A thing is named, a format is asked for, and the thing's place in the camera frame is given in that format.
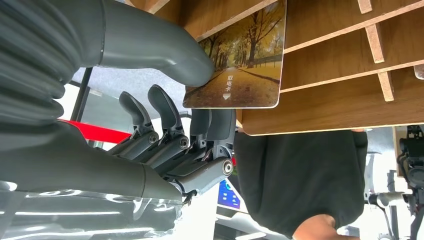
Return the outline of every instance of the dark cloth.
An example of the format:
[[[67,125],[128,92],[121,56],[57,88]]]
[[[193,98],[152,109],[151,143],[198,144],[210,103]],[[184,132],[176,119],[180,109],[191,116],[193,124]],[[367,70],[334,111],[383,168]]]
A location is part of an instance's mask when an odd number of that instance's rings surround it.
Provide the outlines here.
[[[234,141],[241,196],[261,226],[292,237],[327,214],[336,229],[364,210],[367,134],[350,130],[248,136]]]

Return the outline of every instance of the metal stand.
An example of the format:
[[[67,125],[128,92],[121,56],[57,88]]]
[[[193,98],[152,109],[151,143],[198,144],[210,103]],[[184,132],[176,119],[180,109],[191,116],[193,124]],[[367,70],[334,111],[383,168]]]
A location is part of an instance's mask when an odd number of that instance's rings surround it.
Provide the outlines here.
[[[76,97],[75,106],[73,107],[72,115],[70,116],[71,121],[81,122],[81,119],[83,118],[84,108],[90,93],[90,88],[88,86],[92,72],[92,67],[85,69],[85,73],[81,81],[81,86],[79,87],[78,96]]]

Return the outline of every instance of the wooden slot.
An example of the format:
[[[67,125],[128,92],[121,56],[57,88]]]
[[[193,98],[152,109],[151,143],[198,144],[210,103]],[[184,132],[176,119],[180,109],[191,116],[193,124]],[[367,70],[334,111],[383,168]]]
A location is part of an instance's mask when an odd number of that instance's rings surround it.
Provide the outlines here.
[[[127,5],[130,5],[131,7],[138,8],[141,10],[144,10],[146,0],[125,0],[124,1]]]
[[[159,9],[163,8],[170,0],[146,0],[144,10],[151,14],[155,14]]]
[[[382,38],[380,34],[380,24],[372,24],[365,27],[366,36],[368,37],[369,47],[371,48],[374,63],[384,62]]]
[[[276,1],[184,0],[180,25],[201,41]]]
[[[424,123],[424,82],[412,67],[391,72],[396,98],[385,102],[377,74],[285,92],[272,109],[243,109],[249,135]]]
[[[424,64],[423,16],[419,8],[380,22],[385,61],[379,64],[364,29],[284,54],[280,92]]]
[[[138,8],[140,10],[155,14],[163,8],[168,2],[174,0],[124,0],[127,5]]]
[[[395,100],[393,96],[392,77],[389,71],[379,72],[378,80],[380,81],[381,90],[383,91],[384,100],[390,102]]]
[[[180,21],[181,4],[181,0],[171,0],[154,15],[171,23],[178,24]]]
[[[424,0],[373,0],[361,14],[358,0],[288,0],[285,53],[424,7]]]
[[[358,1],[361,14],[366,14],[373,10],[373,6],[371,5],[371,0],[357,0],[357,1]]]

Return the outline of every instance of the white light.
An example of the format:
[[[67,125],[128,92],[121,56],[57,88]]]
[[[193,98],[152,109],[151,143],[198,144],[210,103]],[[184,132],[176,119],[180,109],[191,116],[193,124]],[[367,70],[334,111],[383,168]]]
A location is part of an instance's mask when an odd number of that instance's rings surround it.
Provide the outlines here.
[[[133,213],[136,213],[142,207],[142,200],[141,199],[140,199],[140,201],[133,200],[132,202],[134,203],[134,211],[133,211]]]
[[[231,217],[227,217],[227,216],[223,216],[221,214],[217,214],[216,215],[217,219],[222,219],[222,220],[231,220]]]
[[[65,192],[71,192],[71,193],[65,194],[65,195],[59,195],[57,197],[76,196],[76,195],[80,195],[83,191],[81,191],[81,190],[67,190]]]
[[[57,236],[57,237],[65,237],[65,236],[92,236],[95,234],[124,234],[124,233],[136,233],[136,232],[148,232],[154,230],[151,227],[139,227],[139,228],[123,228],[123,229],[108,229],[108,230],[92,230],[92,231],[80,231],[80,232],[40,232],[40,233],[32,233],[22,236],[15,236],[4,238],[3,240],[19,240],[19,239],[29,239],[33,237],[39,236]]]
[[[155,208],[154,210],[156,212],[165,212],[165,211],[169,211],[174,209],[174,206],[170,206],[170,207],[162,207],[162,208]]]
[[[121,195],[117,195],[117,194],[106,194],[106,196],[104,198],[106,198],[107,200],[114,202],[114,203],[123,203],[123,201],[117,201],[115,200],[116,198],[120,198],[122,197]]]
[[[40,196],[55,196],[61,194],[61,191],[47,191],[40,193]]]
[[[32,211],[17,211],[15,215],[25,216],[79,216],[79,215],[116,215],[119,211],[88,211],[88,212],[32,212]]]
[[[6,181],[7,185],[9,185],[9,191],[13,192],[18,188],[18,185],[14,182]]]
[[[267,235],[263,232],[257,232],[257,233],[253,233],[253,234],[249,234],[249,235],[244,235],[244,236],[238,236],[235,238],[235,240],[252,240],[252,239],[259,239],[259,238],[264,238]]]
[[[32,227],[27,227],[25,228],[25,231],[38,231],[38,230],[43,230],[45,229],[45,226],[32,226]]]

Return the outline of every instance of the card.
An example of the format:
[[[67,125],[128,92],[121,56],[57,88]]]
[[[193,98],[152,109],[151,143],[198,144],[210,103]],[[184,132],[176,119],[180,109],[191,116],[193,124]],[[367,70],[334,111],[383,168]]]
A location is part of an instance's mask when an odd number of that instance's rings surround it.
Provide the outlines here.
[[[187,87],[185,108],[273,108],[280,96],[285,0],[199,42],[215,65],[208,83]]]

